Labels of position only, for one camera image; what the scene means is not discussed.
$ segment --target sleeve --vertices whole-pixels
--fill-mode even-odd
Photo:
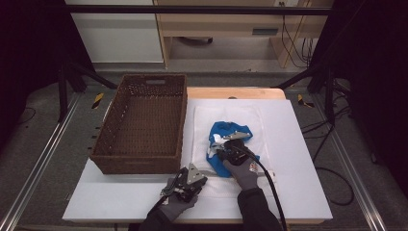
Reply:
[[[161,210],[149,214],[140,225],[139,231],[172,231],[172,223]]]
[[[238,195],[243,230],[280,231],[282,227],[276,216],[269,210],[267,199],[260,188],[242,191]]]

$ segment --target gray glove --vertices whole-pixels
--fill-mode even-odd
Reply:
[[[248,158],[240,166],[233,166],[227,160],[222,163],[231,171],[243,191],[258,188],[258,166],[252,159]]]
[[[174,178],[168,178],[167,180],[167,185],[170,186],[171,182],[173,182]],[[174,221],[177,219],[185,210],[194,207],[195,202],[197,202],[198,196],[196,195],[195,197],[192,198],[192,200],[187,203],[184,201],[181,201],[177,198],[175,194],[172,194],[168,198],[168,204],[160,205],[159,209],[166,215],[166,217],[170,221]]]

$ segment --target blue cloth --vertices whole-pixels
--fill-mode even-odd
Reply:
[[[219,134],[221,137],[225,137],[235,132],[243,132],[243,133],[249,134],[249,137],[242,138],[243,141],[248,141],[253,136],[248,126],[240,126],[239,124],[235,122],[224,122],[224,121],[215,122],[210,131],[210,136],[209,136],[210,146],[212,146],[213,143],[216,142],[214,134]],[[206,159],[208,163],[210,163],[210,165],[216,171],[218,176],[221,176],[221,177],[231,176],[231,172],[224,166],[224,164],[219,159],[217,154],[215,154],[213,157],[210,158],[210,155],[207,153]]]

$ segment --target white table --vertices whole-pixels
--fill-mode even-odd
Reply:
[[[268,129],[267,143],[287,223],[320,223],[332,215],[302,137],[292,104],[285,99],[189,99],[182,166],[191,160],[195,106],[255,106]],[[75,222],[141,222],[171,175],[103,175],[88,160],[63,219]],[[279,217],[273,197],[268,206]],[[237,198],[199,197],[176,222],[242,222]]]

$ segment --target brown wicker basket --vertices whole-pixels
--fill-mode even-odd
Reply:
[[[104,174],[161,174],[180,169],[187,76],[125,75],[90,159]]]

